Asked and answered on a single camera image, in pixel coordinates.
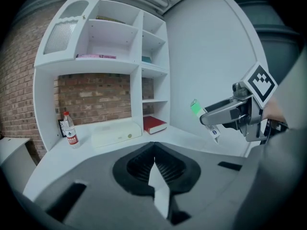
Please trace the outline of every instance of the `red book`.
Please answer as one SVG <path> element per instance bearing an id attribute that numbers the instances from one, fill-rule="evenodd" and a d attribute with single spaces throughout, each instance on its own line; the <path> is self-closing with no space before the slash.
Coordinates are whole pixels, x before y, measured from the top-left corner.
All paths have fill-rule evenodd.
<path id="1" fill-rule="evenodd" d="M 152 116 L 143 117 L 144 130 L 152 135 L 166 129 L 167 123 Z"/>

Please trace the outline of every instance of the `water bottle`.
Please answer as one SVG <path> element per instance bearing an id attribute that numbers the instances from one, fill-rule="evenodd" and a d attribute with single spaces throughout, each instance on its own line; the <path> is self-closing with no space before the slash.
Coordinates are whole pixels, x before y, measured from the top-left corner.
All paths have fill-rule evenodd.
<path id="1" fill-rule="evenodd" d="M 73 124 L 73 121 L 69 116 L 69 112 L 64 112 L 63 130 L 66 133 L 69 145 L 72 148 L 80 147 L 80 141 L 76 134 L 75 125 Z"/>

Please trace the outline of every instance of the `brick wall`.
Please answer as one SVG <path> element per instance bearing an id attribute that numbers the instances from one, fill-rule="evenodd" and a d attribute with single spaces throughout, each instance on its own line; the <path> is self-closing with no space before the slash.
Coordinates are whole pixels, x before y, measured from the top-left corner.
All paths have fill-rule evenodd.
<path id="1" fill-rule="evenodd" d="M 0 131 L 6 137 L 30 138 L 27 149 L 37 163 L 46 150 L 33 109 L 34 60 L 44 32 L 63 2 L 40 9 L 18 22 L 0 50 Z M 152 96 L 152 81 L 143 81 L 144 97 Z M 74 74 L 55 80 L 58 118 L 66 109 L 76 124 L 131 115 L 129 76 Z M 144 105 L 144 113 L 152 106 Z"/>

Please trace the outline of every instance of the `bottle label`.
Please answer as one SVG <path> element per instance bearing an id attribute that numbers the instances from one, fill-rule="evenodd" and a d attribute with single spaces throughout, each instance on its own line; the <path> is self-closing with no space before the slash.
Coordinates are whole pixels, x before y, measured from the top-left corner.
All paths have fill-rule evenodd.
<path id="1" fill-rule="evenodd" d="M 66 131 L 66 136 L 70 145 L 74 145 L 79 142 L 75 129 Z"/>

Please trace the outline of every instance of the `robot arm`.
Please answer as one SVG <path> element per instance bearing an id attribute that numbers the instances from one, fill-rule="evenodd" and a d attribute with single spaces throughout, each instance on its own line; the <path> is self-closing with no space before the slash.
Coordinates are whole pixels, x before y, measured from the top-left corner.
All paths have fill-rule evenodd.
<path id="1" fill-rule="evenodd" d="M 275 80 L 257 62 L 240 82 L 233 84 L 233 96 L 206 107 L 200 122 L 240 130 L 248 142 L 265 140 L 260 129 L 263 108 L 276 88 Z"/>

